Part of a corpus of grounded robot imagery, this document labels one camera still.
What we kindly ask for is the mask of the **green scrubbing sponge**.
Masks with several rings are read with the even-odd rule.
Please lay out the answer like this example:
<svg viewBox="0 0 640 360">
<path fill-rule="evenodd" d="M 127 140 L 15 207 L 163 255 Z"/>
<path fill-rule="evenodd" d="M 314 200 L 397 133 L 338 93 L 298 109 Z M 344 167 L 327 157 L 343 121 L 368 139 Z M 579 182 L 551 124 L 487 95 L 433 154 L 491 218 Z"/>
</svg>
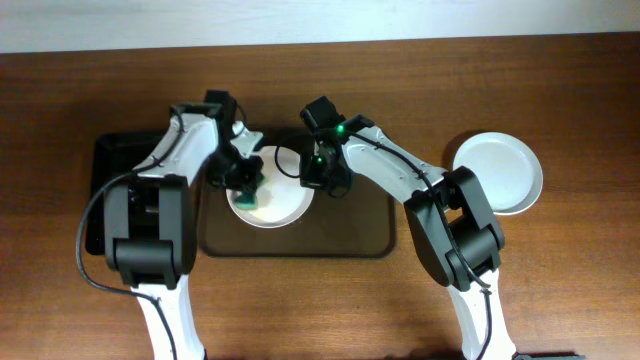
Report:
<svg viewBox="0 0 640 360">
<path fill-rule="evenodd" d="M 258 198 L 255 192 L 238 192 L 233 198 L 233 204 L 240 210 L 251 211 L 258 208 Z"/>
</svg>

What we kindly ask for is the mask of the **white plate top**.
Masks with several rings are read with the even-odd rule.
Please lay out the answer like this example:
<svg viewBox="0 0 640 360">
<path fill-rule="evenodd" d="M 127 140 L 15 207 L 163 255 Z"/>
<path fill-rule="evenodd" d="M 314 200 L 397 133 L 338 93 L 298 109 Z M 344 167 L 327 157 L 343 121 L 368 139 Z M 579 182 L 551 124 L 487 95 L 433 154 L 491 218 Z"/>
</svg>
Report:
<svg viewBox="0 0 640 360">
<path fill-rule="evenodd" d="M 279 228 L 298 220 L 310 207 L 314 191 L 302 187 L 298 179 L 285 176 L 276 164 L 285 172 L 293 175 L 299 170 L 300 155 L 288 148 L 280 147 L 278 162 L 275 162 L 276 147 L 265 146 L 256 155 L 263 160 L 262 174 L 265 180 L 255 193 L 255 204 L 238 203 L 241 195 L 238 191 L 227 190 L 226 197 L 233 213 L 245 223 L 257 228 Z"/>
</svg>

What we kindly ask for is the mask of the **white plate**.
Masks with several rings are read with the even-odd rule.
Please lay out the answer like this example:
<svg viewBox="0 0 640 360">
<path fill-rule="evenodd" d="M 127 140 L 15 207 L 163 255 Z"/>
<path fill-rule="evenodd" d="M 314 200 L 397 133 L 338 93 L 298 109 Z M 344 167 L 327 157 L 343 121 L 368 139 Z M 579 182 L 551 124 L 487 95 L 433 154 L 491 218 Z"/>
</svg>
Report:
<svg viewBox="0 0 640 360">
<path fill-rule="evenodd" d="M 263 160 L 262 174 L 265 180 L 255 193 L 255 204 L 238 203 L 241 195 L 238 191 L 227 190 L 226 197 L 233 213 L 245 223 L 257 228 L 279 228 L 298 220 L 310 207 L 314 191 L 302 187 L 298 179 L 285 176 L 276 164 L 285 172 L 293 175 L 299 170 L 300 155 L 288 148 L 280 147 L 278 162 L 275 162 L 276 147 L 265 146 L 256 155 Z"/>
<path fill-rule="evenodd" d="M 508 216 L 527 211 L 539 199 L 543 181 L 543 173 L 537 171 L 494 177 L 486 189 L 493 212 Z"/>
</svg>

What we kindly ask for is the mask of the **pale blue plate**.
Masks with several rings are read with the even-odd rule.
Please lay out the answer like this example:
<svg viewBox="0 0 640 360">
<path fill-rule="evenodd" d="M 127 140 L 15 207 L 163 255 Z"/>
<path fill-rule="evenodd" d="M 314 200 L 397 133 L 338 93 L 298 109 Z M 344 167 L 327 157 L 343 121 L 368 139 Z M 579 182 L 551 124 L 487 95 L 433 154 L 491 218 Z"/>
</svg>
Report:
<svg viewBox="0 0 640 360">
<path fill-rule="evenodd" d="M 484 132 L 465 140 L 453 159 L 454 169 L 461 166 L 475 173 L 485 194 L 494 177 L 513 172 L 543 173 L 539 159 L 523 141 L 500 132 Z"/>
</svg>

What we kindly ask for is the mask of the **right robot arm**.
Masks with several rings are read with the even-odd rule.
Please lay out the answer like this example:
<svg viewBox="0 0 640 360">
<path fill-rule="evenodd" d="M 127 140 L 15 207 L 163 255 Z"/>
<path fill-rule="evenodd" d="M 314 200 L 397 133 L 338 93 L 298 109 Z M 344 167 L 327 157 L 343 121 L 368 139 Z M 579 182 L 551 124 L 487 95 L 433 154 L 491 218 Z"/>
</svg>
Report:
<svg viewBox="0 0 640 360">
<path fill-rule="evenodd" d="M 498 289 L 505 236 L 475 173 L 420 160 L 371 119 L 348 119 L 325 96 L 300 117 L 314 141 L 301 156 L 301 185 L 338 198 L 361 175 L 401 203 L 421 265 L 449 292 L 464 357 L 517 358 Z"/>
</svg>

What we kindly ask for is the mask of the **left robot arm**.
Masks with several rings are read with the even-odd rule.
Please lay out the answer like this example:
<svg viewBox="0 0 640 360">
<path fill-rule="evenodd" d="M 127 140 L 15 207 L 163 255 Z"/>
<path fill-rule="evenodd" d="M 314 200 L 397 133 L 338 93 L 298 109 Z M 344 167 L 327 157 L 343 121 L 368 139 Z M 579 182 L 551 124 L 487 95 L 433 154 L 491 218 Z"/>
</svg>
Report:
<svg viewBox="0 0 640 360">
<path fill-rule="evenodd" d="M 189 295 L 197 254 L 199 179 L 255 194 L 264 177 L 254 151 L 263 135 L 227 91 L 169 110 L 170 125 L 152 152 L 104 191 L 104 255 L 140 304 L 157 359 L 204 359 Z"/>
</svg>

